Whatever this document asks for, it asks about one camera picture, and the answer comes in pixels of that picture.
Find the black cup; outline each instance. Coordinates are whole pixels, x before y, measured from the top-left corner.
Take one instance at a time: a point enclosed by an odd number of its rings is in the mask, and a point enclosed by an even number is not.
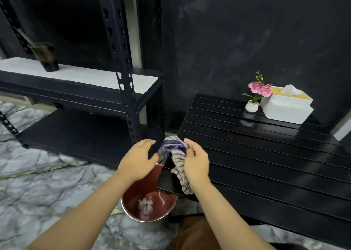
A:
[[[53,43],[36,43],[34,46],[29,47],[47,72],[59,70],[59,62],[57,61]]]

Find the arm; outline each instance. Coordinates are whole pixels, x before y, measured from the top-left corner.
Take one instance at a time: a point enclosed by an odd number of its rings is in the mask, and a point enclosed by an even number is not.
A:
[[[274,250],[240,217],[208,177],[207,153],[197,143],[185,139],[187,150],[184,171],[199,200],[206,219],[222,250]]]
[[[114,175],[26,249],[91,249],[124,192],[133,182],[144,178],[157,163],[157,153],[147,159],[147,153],[154,143],[150,139],[136,143],[121,160]]]

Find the striped towel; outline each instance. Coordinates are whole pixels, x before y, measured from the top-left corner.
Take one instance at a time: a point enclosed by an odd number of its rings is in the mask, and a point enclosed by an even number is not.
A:
[[[175,164],[175,167],[171,170],[171,172],[178,177],[183,193],[186,195],[192,195],[194,192],[191,190],[189,181],[184,172],[184,160],[186,157],[187,147],[188,144],[180,140],[178,136],[166,137],[158,151],[158,155],[160,157],[158,163],[164,165],[169,154],[171,154],[173,163]]]

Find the tissue box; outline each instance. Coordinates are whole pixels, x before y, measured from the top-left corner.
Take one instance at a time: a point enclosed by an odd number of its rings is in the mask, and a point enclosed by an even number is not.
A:
[[[312,113],[313,99],[302,92],[299,95],[280,93],[283,87],[272,86],[273,95],[261,99],[261,108],[268,119],[302,124]]]

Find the gray marble floor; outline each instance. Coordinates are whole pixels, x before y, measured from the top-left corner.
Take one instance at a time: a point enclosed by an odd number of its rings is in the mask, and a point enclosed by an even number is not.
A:
[[[20,131],[50,112],[0,102]],[[57,153],[24,149],[0,125],[0,249],[24,248],[106,181],[113,171]],[[202,212],[198,203],[179,199],[172,214]],[[139,223],[120,203],[99,235],[94,250],[165,249],[178,226],[167,219]],[[338,249],[272,226],[254,229],[269,242],[290,242],[308,249]]]

